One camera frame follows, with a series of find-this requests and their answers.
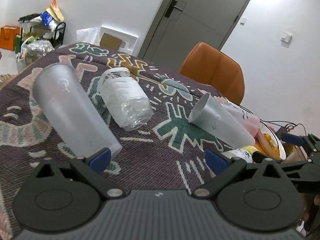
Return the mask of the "pink frosted cup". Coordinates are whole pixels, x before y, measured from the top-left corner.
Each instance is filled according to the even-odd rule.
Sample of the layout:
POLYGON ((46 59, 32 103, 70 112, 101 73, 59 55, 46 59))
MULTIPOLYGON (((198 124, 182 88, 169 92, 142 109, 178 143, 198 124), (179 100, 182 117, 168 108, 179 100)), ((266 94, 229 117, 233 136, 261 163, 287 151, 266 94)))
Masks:
POLYGON ((260 126, 260 119, 257 115, 249 113, 239 106, 223 105, 223 107, 242 124, 252 137, 257 135, 260 126))

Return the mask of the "black storage rack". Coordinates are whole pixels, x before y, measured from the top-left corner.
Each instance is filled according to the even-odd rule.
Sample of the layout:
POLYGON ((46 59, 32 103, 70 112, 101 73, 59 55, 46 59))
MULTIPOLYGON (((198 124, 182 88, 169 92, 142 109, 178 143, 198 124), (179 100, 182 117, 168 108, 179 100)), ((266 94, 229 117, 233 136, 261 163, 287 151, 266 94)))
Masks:
POLYGON ((47 40, 54 48, 63 45, 66 23, 56 21, 48 12, 30 14, 18 19, 20 43, 31 37, 35 40, 47 40))

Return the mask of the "white bowl of oranges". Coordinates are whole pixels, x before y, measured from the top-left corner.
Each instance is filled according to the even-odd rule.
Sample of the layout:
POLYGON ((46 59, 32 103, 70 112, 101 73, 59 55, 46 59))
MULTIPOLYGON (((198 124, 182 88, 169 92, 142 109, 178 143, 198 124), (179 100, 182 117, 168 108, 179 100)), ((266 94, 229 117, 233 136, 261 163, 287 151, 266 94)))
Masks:
POLYGON ((262 121, 259 124, 255 140, 255 146, 263 154, 279 161, 284 161, 286 159, 286 153, 282 143, 275 135, 274 131, 262 121))

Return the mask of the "large frosted plastic cup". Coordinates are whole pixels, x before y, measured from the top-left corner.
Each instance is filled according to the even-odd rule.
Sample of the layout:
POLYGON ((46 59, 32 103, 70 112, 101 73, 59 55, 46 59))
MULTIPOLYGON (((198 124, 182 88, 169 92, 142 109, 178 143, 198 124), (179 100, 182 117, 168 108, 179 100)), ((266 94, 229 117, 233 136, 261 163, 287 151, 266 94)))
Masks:
POLYGON ((109 148, 115 157, 122 149, 83 89, 75 69, 55 63, 35 79, 32 94, 57 134, 76 156, 89 157, 109 148))

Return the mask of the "grey door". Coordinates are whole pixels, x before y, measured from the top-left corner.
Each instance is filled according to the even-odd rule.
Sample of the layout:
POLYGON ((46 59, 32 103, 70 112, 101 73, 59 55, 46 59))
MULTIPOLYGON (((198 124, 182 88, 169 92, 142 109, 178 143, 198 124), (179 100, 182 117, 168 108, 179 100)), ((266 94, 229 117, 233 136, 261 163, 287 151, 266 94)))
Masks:
POLYGON ((163 0, 138 56, 157 66, 178 70, 199 42, 220 50, 250 0, 177 0, 183 11, 164 14, 172 0, 163 0))

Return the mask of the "orange leather chair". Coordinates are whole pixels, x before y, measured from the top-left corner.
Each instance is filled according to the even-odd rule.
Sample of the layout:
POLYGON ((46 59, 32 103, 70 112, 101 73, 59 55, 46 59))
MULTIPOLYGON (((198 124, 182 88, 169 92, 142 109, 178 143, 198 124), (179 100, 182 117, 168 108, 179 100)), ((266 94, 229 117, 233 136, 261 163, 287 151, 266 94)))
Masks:
POLYGON ((245 81, 240 65, 205 42, 199 42, 191 50, 179 73, 196 82, 213 86, 236 105, 240 105, 244 98, 245 81))

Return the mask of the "clear bottle yellow label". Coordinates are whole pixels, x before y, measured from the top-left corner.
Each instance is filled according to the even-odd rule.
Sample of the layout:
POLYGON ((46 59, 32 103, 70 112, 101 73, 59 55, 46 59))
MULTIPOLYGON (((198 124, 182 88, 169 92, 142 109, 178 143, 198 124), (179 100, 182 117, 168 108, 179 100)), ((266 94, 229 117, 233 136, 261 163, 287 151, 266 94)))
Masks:
POLYGON ((253 158, 252 155, 254 152, 257 152, 257 148, 255 148, 254 146, 245 146, 242 148, 237 148, 237 149, 233 149, 233 150, 229 150, 226 152, 222 152, 222 155, 224 155, 225 157, 232 159, 232 158, 241 158, 244 159, 247 163, 253 163, 253 158))

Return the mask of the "clear plastic jar white label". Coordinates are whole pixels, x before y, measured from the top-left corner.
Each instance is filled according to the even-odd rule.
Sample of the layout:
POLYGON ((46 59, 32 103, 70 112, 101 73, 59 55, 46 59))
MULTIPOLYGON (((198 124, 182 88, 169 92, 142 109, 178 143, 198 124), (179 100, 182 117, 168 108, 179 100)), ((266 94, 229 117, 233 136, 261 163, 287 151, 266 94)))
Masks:
POLYGON ((149 98, 125 67, 103 72, 98 91, 114 121, 125 131, 140 128, 153 116, 149 98))

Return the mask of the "patterned woven tablecloth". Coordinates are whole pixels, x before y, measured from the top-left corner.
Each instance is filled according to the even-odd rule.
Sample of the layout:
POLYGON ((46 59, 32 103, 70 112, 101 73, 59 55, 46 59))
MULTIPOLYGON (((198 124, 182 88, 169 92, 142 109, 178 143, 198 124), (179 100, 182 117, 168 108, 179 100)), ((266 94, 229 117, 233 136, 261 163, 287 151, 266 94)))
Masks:
POLYGON ((223 141, 188 122, 222 94, 89 44, 49 53, 1 89, 1 239, 246 239, 190 196, 223 141), (133 66, 153 116, 126 132, 98 93, 109 67, 133 66))

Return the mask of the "small white door switch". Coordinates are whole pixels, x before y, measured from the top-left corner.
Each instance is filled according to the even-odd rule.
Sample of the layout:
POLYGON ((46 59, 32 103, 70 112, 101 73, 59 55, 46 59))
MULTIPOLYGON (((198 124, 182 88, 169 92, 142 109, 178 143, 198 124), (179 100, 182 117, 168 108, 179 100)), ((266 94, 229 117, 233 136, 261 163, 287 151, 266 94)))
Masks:
POLYGON ((239 23, 240 23, 240 25, 245 25, 246 21, 247 21, 247 18, 242 17, 242 18, 240 18, 239 23))

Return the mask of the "orange paper bag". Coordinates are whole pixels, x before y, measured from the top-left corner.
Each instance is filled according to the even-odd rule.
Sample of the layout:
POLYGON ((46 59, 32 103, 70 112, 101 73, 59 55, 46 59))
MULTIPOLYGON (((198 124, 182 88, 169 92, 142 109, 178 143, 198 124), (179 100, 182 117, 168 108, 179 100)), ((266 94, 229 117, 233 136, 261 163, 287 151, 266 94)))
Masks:
POLYGON ((19 27, 8 25, 1 27, 0 47, 7 50, 15 50, 15 38, 19 33, 19 27))

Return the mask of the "white wall switch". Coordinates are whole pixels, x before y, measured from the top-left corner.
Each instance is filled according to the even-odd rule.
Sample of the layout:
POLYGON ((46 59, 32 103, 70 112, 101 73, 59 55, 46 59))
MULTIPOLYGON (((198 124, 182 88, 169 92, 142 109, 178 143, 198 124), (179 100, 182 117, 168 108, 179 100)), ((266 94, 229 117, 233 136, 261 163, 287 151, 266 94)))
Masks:
POLYGON ((292 41, 292 34, 287 33, 287 32, 282 32, 281 34, 281 42, 290 44, 292 41))

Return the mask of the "white plastic bag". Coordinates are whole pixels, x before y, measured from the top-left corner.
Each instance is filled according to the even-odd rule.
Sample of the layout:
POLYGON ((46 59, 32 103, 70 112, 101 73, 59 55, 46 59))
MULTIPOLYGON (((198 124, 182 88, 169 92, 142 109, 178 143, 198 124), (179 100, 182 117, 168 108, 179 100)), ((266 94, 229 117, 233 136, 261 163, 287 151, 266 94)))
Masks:
POLYGON ((78 29, 76 30, 76 41, 98 45, 99 30, 97 27, 78 29))

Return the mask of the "grey frosted cup with drawing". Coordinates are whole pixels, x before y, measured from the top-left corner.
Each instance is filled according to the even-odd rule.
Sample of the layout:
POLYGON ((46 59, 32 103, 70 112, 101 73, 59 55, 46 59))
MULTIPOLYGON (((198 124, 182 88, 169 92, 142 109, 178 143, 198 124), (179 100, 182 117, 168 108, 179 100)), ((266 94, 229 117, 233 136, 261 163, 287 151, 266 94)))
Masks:
POLYGON ((253 146, 255 139, 210 93, 191 110, 188 122, 221 139, 233 148, 253 146))

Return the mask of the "brown cardboard piece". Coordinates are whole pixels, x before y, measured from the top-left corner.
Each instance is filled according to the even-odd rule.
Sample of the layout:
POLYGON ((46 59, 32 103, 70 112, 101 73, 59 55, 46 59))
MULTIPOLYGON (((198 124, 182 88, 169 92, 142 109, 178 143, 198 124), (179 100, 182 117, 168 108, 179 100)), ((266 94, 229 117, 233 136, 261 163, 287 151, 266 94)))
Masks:
POLYGON ((99 44, 101 47, 104 47, 107 49, 119 50, 122 42, 123 41, 117 37, 114 37, 107 33, 103 33, 99 44))

